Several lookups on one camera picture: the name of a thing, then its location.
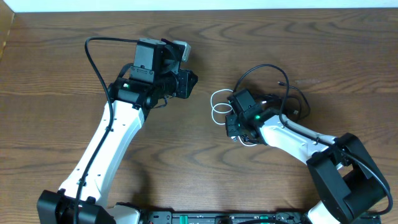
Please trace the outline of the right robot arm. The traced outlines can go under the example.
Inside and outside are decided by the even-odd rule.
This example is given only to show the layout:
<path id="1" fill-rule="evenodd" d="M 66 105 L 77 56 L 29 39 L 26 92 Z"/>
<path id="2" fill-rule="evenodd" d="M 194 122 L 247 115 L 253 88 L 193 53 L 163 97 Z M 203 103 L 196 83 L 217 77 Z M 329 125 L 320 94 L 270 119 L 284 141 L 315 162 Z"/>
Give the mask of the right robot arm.
<path id="1" fill-rule="evenodd" d="M 379 222 L 370 209 L 391 198 L 389 184 L 355 135 L 337 138 L 305 128 L 276 107 L 263 108 L 244 89 L 228 97 L 232 113 L 226 133 L 251 144 L 281 149 L 307 165 L 320 197 L 303 219 L 307 223 Z"/>

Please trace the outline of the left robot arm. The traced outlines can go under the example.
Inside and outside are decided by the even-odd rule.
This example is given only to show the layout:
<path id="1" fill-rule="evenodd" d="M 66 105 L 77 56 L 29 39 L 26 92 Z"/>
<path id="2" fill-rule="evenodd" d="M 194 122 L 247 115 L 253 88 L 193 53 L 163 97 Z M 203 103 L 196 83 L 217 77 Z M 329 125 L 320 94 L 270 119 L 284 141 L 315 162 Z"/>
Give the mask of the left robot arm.
<path id="1" fill-rule="evenodd" d="M 159 100 L 186 99 L 198 77 L 180 66 L 191 47 L 180 40 L 135 40 L 134 61 L 125 64 L 106 95 L 101 122 L 80 161 L 57 192 L 37 201 L 41 223 L 139 223 L 141 213 L 128 203 L 108 208 L 114 176 L 133 137 Z"/>

